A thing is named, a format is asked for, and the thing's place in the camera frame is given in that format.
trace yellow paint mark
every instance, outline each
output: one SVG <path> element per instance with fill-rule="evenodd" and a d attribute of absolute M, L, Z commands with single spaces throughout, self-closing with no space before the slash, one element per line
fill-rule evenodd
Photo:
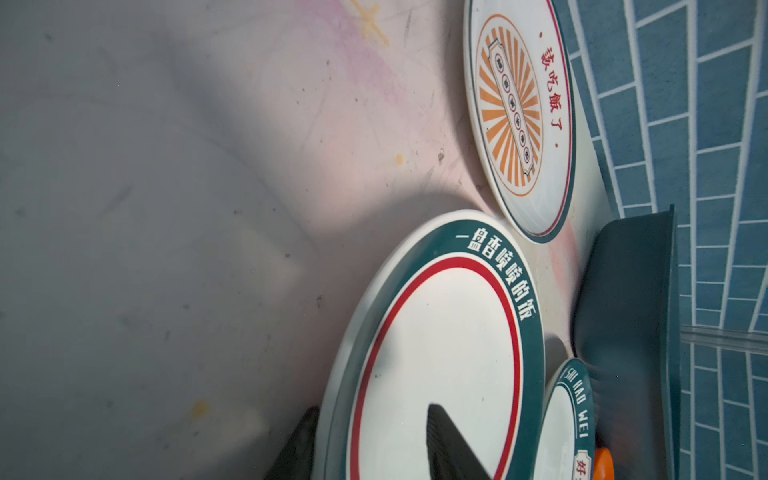
<path fill-rule="evenodd" d="M 210 413 L 210 405 L 208 405 L 208 402 L 205 400 L 197 400 L 190 410 L 190 415 L 192 415 L 193 420 L 205 418 L 208 413 Z"/>
<path fill-rule="evenodd" d="M 379 36 L 379 40 L 389 47 L 389 39 L 376 24 L 376 16 L 379 14 L 379 4 L 373 4 L 371 8 L 364 8 L 357 0 L 349 0 L 357 8 L 357 12 L 362 17 L 362 37 L 368 38 L 368 34 L 373 31 Z"/>

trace red stain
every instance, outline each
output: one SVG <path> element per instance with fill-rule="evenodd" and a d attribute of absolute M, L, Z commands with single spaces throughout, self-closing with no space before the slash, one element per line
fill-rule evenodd
<path fill-rule="evenodd" d="M 351 82 L 375 88 L 387 103 L 405 106 L 405 88 L 372 46 L 373 40 L 362 36 L 359 22 L 339 0 L 296 0 L 296 7 L 325 23 L 332 32 L 335 52 L 341 56 Z"/>
<path fill-rule="evenodd" d="M 567 313 L 571 313 L 573 300 L 581 284 L 581 267 L 576 244 L 576 235 L 568 219 L 560 233 L 549 243 L 549 257 L 554 281 L 566 302 Z"/>

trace green-rimmed plate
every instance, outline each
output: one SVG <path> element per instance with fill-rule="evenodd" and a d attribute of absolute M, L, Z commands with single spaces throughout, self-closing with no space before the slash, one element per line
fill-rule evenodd
<path fill-rule="evenodd" d="M 326 387 L 313 477 L 429 478 L 426 419 L 445 408 L 489 475 L 530 478 L 544 399 L 540 308 L 497 220 L 445 214 L 376 274 Z"/>
<path fill-rule="evenodd" d="M 534 480 L 591 480 L 594 400 L 587 367 L 566 360 L 547 387 Z"/>
<path fill-rule="evenodd" d="M 571 66 L 551 0 L 467 0 L 464 72 L 480 161 L 505 216 L 536 243 L 571 203 Z"/>

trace plate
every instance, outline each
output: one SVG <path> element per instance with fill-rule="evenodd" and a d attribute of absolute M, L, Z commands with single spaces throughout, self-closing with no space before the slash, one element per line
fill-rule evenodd
<path fill-rule="evenodd" d="M 460 210 L 429 221 L 360 300 L 320 408 L 313 478 L 429 478 L 438 403 L 493 478 L 530 478 L 544 340 L 530 269 L 505 227 Z"/>
<path fill-rule="evenodd" d="M 505 216 L 558 235 L 576 165 L 571 66 L 550 0 L 467 0 L 464 72 L 480 161 Z"/>
<path fill-rule="evenodd" d="M 566 360 L 547 388 L 534 480 L 591 480 L 594 401 L 587 367 Z"/>

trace white tabletop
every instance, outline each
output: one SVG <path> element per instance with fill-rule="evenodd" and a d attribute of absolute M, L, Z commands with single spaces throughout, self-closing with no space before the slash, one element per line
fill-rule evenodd
<path fill-rule="evenodd" d="M 460 4 L 0 6 L 4 476 L 263 475 L 399 241 L 500 215 Z M 577 110 L 564 228 L 514 233 L 566 345 L 611 218 Z"/>

